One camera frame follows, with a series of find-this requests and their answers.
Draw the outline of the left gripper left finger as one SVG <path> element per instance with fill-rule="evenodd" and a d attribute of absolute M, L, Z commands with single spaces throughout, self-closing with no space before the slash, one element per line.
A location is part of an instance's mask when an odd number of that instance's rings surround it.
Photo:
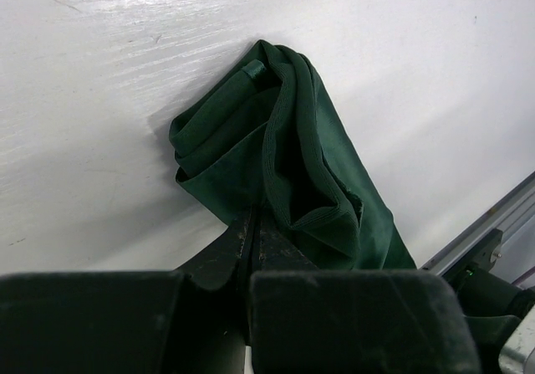
<path fill-rule="evenodd" d="M 253 213 L 174 270 L 6 274 L 4 373 L 242 373 Z"/>

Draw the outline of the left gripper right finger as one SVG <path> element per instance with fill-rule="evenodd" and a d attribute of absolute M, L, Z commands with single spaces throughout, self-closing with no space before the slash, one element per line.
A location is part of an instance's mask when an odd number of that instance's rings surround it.
<path fill-rule="evenodd" d="M 250 279 L 256 373 L 478 373 L 451 287 L 418 269 L 321 270 L 258 220 Z"/>

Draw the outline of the dark green cloth napkin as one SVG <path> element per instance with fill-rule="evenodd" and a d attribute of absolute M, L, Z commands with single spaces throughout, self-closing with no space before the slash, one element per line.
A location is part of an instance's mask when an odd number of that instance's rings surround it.
<path fill-rule="evenodd" d="M 256 205 L 321 269 L 415 262 L 311 62 L 260 40 L 170 125 L 176 181 L 222 222 Z"/>

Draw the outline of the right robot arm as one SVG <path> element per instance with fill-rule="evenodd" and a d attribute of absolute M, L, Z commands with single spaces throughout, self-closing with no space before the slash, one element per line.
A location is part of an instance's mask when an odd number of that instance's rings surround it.
<path fill-rule="evenodd" d="M 534 308 L 534 292 L 491 273 L 502 231 L 492 229 L 444 274 L 454 289 L 484 373 L 534 372 L 527 364 L 533 341 L 517 349 L 522 324 Z"/>

